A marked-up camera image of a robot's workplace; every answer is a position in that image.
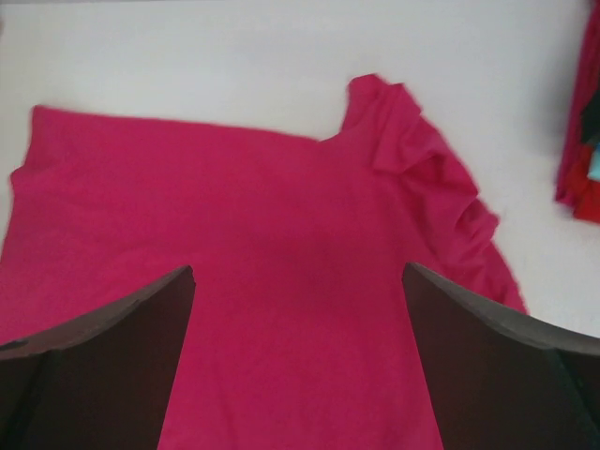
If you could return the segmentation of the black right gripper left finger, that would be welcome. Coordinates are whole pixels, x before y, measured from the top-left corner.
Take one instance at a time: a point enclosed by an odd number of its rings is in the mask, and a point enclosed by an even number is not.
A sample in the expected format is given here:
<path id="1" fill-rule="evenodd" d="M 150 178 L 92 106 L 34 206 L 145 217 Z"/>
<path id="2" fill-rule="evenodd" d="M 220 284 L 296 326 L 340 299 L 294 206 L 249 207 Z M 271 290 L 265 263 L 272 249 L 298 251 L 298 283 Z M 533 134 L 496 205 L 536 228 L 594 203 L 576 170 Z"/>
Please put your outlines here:
<path id="1" fill-rule="evenodd" d="M 181 267 L 1 347 L 4 449 L 155 449 L 195 293 Z"/>

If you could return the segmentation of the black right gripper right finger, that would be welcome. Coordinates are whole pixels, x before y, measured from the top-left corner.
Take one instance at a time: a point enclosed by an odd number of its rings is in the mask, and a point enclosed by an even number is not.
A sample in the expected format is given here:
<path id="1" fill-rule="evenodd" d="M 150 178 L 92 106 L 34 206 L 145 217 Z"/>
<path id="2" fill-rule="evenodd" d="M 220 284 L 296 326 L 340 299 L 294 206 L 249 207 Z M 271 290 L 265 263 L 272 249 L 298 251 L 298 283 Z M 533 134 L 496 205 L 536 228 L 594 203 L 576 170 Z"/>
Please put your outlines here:
<path id="1" fill-rule="evenodd" d="M 599 340 L 417 263 L 402 284 L 446 449 L 596 449 Z"/>

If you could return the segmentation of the magenta pink t-shirt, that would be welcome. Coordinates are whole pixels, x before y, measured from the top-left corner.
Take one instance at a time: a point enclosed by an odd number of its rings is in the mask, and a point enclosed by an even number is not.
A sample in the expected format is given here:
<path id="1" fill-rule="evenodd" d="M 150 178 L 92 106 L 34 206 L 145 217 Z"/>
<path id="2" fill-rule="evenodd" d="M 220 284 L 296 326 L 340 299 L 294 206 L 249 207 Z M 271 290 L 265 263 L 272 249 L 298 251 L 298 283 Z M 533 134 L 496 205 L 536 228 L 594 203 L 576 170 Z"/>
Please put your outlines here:
<path id="1" fill-rule="evenodd" d="M 37 106 L 10 182 L 3 340 L 192 268 L 164 449 L 438 449 L 404 266 L 523 309 L 469 172 L 375 75 L 324 141 Z"/>

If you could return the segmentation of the red folded t-shirt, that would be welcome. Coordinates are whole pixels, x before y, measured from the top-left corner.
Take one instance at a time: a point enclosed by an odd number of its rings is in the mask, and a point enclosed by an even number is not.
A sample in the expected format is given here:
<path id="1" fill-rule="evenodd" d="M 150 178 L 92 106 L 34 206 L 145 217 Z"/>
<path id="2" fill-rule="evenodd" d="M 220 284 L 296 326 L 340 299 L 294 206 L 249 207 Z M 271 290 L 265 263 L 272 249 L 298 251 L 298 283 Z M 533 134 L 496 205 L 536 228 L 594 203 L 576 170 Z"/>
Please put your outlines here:
<path id="1" fill-rule="evenodd" d="M 599 182 L 588 177 L 593 149 L 583 145 L 576 162 L 565 178 L 565 187 L 573 217 L 599 223 Z"/>

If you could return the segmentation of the light teal folded t-shirt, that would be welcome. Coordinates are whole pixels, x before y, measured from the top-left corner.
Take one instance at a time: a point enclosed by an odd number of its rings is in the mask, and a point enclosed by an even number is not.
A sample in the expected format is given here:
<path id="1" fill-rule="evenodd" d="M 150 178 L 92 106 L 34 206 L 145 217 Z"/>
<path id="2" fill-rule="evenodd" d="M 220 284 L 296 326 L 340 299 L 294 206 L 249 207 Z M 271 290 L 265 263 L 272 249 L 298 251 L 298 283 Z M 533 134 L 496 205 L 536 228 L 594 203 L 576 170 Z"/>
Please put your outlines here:
<path id="1" fill-rule="evenodd" d="M 597 144 L 592 152 L 588 178 L 594 182 L 600 182 L 600 144 Z"/>

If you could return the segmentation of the black folded printed t-shirt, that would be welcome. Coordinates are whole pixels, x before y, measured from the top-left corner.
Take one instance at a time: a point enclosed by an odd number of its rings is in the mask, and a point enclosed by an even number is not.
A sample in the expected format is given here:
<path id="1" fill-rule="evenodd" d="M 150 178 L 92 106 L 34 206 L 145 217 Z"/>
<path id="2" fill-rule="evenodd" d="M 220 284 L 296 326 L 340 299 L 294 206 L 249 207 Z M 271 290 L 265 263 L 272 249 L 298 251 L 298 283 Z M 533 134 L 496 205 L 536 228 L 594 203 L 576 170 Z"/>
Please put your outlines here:
<path id="1" fill-rule="evenodd" d="M 600 91 L 596 90 L 580 114 L 580 142 L 596 145 L 600 134 Z"/>

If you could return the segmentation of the magenta folded t-shirt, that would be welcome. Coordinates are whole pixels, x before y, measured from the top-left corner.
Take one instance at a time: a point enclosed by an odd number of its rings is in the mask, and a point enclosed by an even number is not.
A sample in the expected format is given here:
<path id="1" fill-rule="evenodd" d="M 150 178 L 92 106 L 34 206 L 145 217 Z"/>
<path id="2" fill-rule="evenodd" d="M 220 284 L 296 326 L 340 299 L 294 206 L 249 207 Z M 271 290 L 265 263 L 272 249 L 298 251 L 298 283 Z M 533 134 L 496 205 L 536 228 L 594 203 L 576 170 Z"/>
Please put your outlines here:
<path id="1" fill-rule="evenodd" d="M 593 1 L 592 11 L 582 39 L 562 159 L 556 180 L 555 201 L 571 210 L 572 207 L 568 204 L 565 178 L 578 159 L 581 147 L 589 145 L 580 142 L 580 114 L 596 90 L 599 90 L 599 3 Z M 593 151 L 595 145 L 589 146 Z"/>

